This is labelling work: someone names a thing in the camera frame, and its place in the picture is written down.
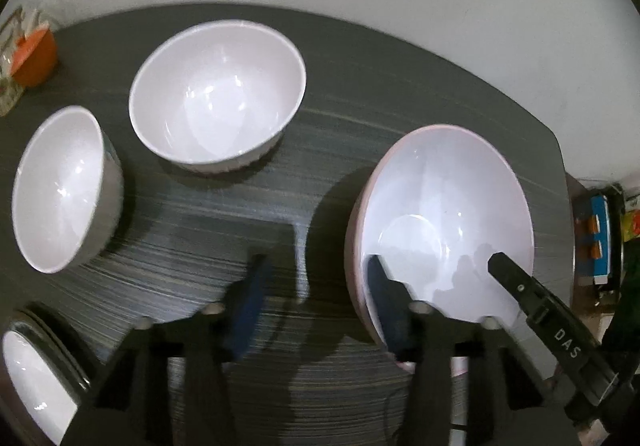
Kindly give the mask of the white plate pink roses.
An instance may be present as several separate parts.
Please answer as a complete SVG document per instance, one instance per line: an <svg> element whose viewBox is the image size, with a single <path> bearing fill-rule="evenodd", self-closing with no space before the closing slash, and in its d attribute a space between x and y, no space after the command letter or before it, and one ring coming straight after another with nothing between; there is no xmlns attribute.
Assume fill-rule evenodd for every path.
<svg viewBox="0 0 640 446"><path fill-rule="evenodd" d="M59 312L30 302L1 330L1 411L26 442L59 445L100 370Z"/></svg>

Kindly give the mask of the white bowl black lettering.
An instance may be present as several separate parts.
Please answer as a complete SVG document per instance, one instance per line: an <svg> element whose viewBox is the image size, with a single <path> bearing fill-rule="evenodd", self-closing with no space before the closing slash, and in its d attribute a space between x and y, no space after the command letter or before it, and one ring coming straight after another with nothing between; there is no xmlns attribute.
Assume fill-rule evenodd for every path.
<svg viewBox="0 0 640 446"><path fill-rule="evenodd" d="M98 120L84 107L62 108L37 128L16 170L17 247L40 273L85 264L112 239L122 198L122 165Z"/></svg>

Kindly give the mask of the white ribbed bowl pink base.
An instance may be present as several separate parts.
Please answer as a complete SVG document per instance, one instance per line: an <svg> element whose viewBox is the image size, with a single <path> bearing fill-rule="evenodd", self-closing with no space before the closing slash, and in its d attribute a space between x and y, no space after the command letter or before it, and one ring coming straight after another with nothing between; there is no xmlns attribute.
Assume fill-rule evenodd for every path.
<svg viewBox="0 0 640 446"><path fill-rule="evenodd" d="M209 21L149 54L131 84L129 119L157 157L225 173L277 145L306 85L304 58L284 34L248 20Z"/></svg>

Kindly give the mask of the blue box on shelf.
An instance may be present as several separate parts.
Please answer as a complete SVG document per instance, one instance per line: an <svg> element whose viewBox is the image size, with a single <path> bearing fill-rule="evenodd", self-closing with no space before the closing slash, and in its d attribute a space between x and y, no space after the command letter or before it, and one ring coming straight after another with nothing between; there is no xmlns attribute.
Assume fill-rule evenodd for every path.
<svg viewBox="0 0 640 446"><path fill-rule="evenodd" d="M576 273L583 284L589 280L605 286L611 273L611 217L603 194L582 197L574 210Z"/></svg>

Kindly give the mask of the orange lidded tea cup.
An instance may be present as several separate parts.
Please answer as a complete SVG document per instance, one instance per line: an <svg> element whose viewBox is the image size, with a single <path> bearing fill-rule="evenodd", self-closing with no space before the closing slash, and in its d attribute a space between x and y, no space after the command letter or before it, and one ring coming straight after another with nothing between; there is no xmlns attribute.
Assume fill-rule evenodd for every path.
<svg viewBox="0 0 640 446"><path fill-rule="evenodd" d="M49 79L58 63L58 46L51 28L43 24L15 42L11 78L23 88L36 88Z"/></svg>

